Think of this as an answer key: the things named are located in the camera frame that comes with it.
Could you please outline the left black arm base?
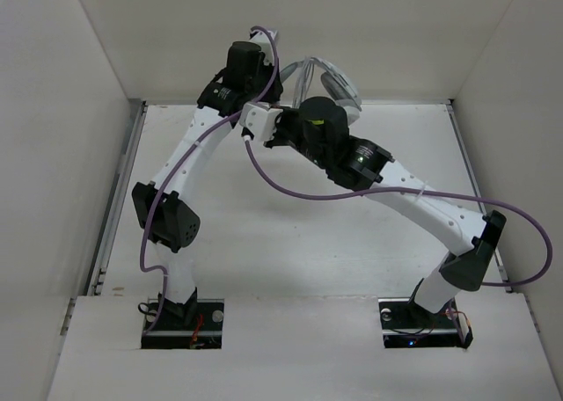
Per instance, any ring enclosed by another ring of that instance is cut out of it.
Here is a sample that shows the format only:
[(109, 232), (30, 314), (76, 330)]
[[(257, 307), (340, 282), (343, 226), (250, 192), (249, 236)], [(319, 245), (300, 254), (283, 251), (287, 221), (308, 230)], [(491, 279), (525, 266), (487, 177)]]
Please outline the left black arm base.
[(140, 303), (137, 308), (144, 315), (141, 349), (215, 350), (222, 348), (224, 299), (203, 299), (189, 324), (165, 310), (157, 324), (148, 332), (157, 314), (158, 302)]

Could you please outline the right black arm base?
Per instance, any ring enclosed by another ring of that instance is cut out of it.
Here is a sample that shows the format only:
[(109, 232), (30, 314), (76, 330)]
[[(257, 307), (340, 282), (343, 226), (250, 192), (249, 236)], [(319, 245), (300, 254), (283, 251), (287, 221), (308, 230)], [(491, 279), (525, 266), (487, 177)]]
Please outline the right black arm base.
[(378, 300), (384, 347), (467, 349), (473, 342), (472, 325), (454, 299), (437, 313), (429, 313), (406, 298)]

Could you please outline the white grey headphones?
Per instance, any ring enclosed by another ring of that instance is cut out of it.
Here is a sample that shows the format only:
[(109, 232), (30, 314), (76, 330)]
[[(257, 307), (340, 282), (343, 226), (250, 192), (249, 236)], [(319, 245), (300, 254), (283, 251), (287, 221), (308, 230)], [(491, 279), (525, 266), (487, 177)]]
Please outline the white grey headphones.
[(336, 65), (326, 59), (310, 56), (301, 61), (292, 62), (280, 72), (284, 83), (298, 69), (300, 70), (293, 92), (292, 107), (298, 108), (306, 99), (314, 77), (315, 68), (323, 70), (320, 83), (336, 106), (342, 107), (347, 114), (347, 124), (356, 122), (362, 112), (362, 99), (356, 86), (349, 77)]

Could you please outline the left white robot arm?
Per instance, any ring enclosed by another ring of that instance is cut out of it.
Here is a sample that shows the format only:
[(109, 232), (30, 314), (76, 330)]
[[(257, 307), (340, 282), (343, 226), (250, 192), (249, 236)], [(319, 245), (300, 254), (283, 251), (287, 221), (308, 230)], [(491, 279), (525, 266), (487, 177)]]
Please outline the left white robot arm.
[(139, 266), (163, 277), (157, 301), (139, 308), (150, 329), (163, 317), (180, 328), (196, 319), (197, 286), (190, 266), (179, 257), (201, 227), (189, 205), (195, 183), (245, 106), (273, 104), (281, 94), (276, 45), (261, 34), (232, 43), (225, 66), (197, 98), (188, 129), (170, 158), (149, 183), (135, 184), (132, 198), (143, 230)]

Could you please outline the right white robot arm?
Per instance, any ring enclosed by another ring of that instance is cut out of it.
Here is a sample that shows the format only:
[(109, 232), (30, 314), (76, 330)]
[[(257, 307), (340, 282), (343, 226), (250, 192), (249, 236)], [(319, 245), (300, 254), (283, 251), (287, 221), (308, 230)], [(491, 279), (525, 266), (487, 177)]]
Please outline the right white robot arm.
[(459, 292), (474, 292), (486, 272), (506, 223), (496, 210), (483, 215), (459, 207), (411, 174), (388, 150), (351, 135), (349, 114), (326, 97), (298, 108), (280, 107), (268, 117), (265, 145), (289, 146), (323, 170), (335, 185), (364, 192), (437, 238), (448, 250), (410, 296), (407, 314), (426, 325)]

